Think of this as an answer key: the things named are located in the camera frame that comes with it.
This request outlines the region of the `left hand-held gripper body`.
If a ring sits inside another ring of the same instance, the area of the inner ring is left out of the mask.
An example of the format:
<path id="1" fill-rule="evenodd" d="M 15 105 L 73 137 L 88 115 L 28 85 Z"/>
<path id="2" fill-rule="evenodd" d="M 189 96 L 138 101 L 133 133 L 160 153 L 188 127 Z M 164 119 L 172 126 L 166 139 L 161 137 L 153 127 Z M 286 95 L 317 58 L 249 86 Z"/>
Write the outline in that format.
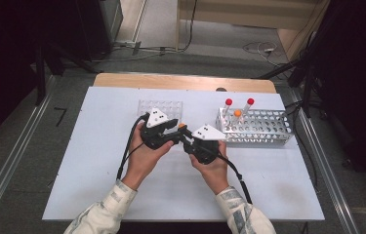
<path id="1" fill-rule="evenodd" d="M 173 133 L 165 134 L 163 124 L 169 120 L 168 116 L 158 108 L 153 108 L 141 129 L 143 143 L 151 149 L 158 149 L 167 141 L 172 140 Z"/>

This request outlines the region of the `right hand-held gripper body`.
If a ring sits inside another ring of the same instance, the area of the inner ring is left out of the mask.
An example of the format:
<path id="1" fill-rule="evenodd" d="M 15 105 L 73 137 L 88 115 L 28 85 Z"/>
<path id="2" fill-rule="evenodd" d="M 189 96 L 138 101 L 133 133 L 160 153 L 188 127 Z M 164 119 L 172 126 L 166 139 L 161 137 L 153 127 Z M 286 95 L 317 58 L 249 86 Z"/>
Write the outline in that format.
<path id="1" fill-rule="evenodd" d="M 192 132 L 192 138 L 184 136 L 192 146 L 184 145 L 183 150 L 192 154 L 199 163 L 207 165 L 219 156 L 219 141 L 226 140 L 226 135 L 208 124 Z"/>

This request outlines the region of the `clear acrylic test tube rack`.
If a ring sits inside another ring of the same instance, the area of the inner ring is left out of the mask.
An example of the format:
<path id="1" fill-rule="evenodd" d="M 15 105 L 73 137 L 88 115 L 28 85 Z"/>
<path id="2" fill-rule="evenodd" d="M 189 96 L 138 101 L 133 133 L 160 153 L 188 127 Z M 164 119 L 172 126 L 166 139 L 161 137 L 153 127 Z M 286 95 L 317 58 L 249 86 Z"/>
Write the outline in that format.
<path id="1" fill-rule="evenodd" d="M 183 115 L 183 103 L 176 100 L 150 100 L 140 99 L 137 115 L 149 113 L 153 108 L 158 108 L 170 119 L 181 119 Z"/>

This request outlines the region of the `red cap test tube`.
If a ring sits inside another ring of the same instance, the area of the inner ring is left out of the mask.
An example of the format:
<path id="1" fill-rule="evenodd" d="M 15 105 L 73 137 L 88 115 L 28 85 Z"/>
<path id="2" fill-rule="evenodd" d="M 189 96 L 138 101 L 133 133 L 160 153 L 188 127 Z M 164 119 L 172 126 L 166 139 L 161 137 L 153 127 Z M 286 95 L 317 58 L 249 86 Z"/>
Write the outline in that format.
<path id="1" fill-rule="evenodd" d="M 230 106 L 232 105 L 232 99 L 231 98 L 227 98 L 225 100 L 225 103 L 224 103 L 224 108 L 222 110 L 222 117 L 225 118 L 225 115 L 227 113 L 227 111 L 229 110 Z"/>
<path id="2" fill-rule="evenodd" d="M 255 102 L 254 99 L 249 97 L 247 99 L 247 102 L 246 102 L 245 106 L 243 107 L 242 113 L 247 114 L 248 111 L 250 110 L 251 106 L 254 104 L 254 102 Z"/>

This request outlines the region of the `perforated metal test tube rack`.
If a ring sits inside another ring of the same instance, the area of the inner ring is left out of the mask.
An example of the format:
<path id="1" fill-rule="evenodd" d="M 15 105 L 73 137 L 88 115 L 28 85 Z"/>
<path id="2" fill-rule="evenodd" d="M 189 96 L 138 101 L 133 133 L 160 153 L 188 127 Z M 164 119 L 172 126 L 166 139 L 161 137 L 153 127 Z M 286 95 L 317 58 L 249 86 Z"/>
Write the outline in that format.
<path id="1" fill-rule="evenodd" d="M 227 142 L 285 144 L 293 135 L 284 110 L 249 109 L 235 114 L 235 109 L 219 109 L 216 128 Z"/>

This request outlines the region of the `person's right hand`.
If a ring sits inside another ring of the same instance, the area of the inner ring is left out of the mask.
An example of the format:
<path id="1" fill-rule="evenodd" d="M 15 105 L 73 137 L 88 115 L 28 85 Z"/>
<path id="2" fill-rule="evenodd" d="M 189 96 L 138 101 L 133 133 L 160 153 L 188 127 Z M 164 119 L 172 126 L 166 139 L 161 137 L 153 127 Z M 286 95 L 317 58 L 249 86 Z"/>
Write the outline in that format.
<path id="1" fill-rule="evenodd" d="M 198 162 L 194 155 L 190 154 L 189 158 L 192 167 L 199 171 L 206 184 L 215 195 L 218 195 L 229 187 L 227 180 L 227 163 L 223 159 L 217 158 L 212 163 L 203 165 Z"/>

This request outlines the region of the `person's left hand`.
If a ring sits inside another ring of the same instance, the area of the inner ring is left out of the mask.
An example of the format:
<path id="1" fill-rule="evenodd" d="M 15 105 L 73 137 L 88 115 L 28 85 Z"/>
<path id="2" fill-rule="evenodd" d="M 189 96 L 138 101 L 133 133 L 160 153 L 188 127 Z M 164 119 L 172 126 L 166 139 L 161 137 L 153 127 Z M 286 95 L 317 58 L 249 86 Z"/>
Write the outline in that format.
<path id="1" fill-rule="evenodd" d="M 143 180 L 152 172 L 157 162 L 174 145 L 168 141 L 158 149 L 147 147 L 141 139 L 143 122 L 137 124 L 130 143 L 131 155 L 128 162 L 127 172 L 121 181 L 131 189 L 137 191 Z"/>

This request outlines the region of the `wooden table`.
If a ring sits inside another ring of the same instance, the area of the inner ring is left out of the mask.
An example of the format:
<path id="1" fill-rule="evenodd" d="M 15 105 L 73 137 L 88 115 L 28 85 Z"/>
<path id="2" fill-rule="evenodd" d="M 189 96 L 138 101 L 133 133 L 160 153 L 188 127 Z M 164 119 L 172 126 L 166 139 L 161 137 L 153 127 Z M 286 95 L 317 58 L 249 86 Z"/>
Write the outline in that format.
<path id="1" fill-rule="evenodd" d="M 269 80 L 221 78 L 211 76 L 166 75 L 145 73 L 100 73 L 96 87 L 144 88 L 164 90 L 196 90 L 275 94 Z"/>

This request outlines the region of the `black cabinet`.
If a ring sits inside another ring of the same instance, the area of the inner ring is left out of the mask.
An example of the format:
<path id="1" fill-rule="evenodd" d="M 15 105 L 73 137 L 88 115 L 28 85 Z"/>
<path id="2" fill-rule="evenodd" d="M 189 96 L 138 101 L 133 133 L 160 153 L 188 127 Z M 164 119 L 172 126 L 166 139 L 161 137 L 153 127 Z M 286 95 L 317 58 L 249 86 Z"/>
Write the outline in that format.
<path id="1" fill-rule="evenodd" d="M 123 21 L 120 0 L 75 0 L 82 32 L 85 59 L 100 59 L 111 52 Z"/>

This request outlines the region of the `black stand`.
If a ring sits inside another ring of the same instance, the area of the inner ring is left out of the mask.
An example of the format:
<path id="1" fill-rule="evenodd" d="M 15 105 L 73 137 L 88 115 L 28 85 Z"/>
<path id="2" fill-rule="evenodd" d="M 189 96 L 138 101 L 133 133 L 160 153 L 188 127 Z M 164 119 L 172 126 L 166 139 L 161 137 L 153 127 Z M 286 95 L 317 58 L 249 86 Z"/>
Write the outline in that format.
<path id="1" fill-rule="evenodd" d="M 284 65 L 280 65 L 278 68 L 259 76 L 259 79 L 268 80 L 280 73 L 293 69 L 292 74 L 287 79 L 287 83 L 291 88 L 296 88 L 301 84 L 304 85 L 304 94 L 300 107 L 306 118 L 310 117 L 309 100 L 311 89 L 314 84 L 313 58 L 320 43 L 319 39 L 320 37 L 317 32 L 312 32 L 307 39 L 305 47 L 299 52 L 296 59 L 293 59 L 292 61 Z"/>
<path id="2" fill-rule="evenodd" d="M 99 74 L 95 68 L 86 64 L 80 57 L 64 49 L 61 45 L 52 41 L 37 42 L 35 44 L 35 65 L 37 76 L 37 100 L 39 105 L 46 95 L 45 66 L 48 66 L 52 74 L 63 75 L 64 66 L 61 58 L 68 59 L 88 72 Z"/>

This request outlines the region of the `beige wooden furniture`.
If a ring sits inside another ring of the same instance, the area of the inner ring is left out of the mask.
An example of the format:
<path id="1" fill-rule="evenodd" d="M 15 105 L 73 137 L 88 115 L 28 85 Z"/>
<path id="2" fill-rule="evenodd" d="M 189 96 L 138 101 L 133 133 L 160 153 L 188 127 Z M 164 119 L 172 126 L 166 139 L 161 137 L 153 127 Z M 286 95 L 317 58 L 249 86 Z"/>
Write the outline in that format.
<path id="1" fill-rule="evenodd" d="M 196 7 L 200 21 L 275 28 L 288 59 L 296 59 L 310 34 L 317 31 L 331 0 L 177 0 L 175 48 L 180 21 Z"/>

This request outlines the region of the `metal floor rail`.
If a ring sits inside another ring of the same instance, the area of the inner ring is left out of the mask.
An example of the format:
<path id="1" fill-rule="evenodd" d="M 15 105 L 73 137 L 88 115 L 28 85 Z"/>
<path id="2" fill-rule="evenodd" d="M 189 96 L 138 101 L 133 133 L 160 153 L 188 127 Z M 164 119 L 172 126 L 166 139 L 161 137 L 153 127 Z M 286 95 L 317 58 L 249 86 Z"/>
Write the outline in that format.
<path id="1" fill-rule="evenodd" d="M 12 145 L 12 149 L 7 154 L 6 160 L 0 167 L 0 200 L 22 158 L 22 155 L 28 146 L 41 118 L 55 92 L 59 76 L 51 75 L 45 82 L 45 88 L 48 93 L 43 100 L 37 105 L 34 105 L 28 112 L 29 116 L 22 125 L 22 129 L 18 133 L 18 138 Z"/>
<path id="2" fill-rule="evenodd" d="M 360 234 L 350 207 L 347 204 L 346 197 L 337 178 L 335 177 L 333 169 L 329 164 L 316 130 L 312 125 L 312 121 L 305 116 L 302 110 L 299 111 L 299 118 L 302 122 L 305 136 L 312 150 L 312 155 L 316 161 L 318 171 L 322 175 L 343 231 L 345 234 Z"/>

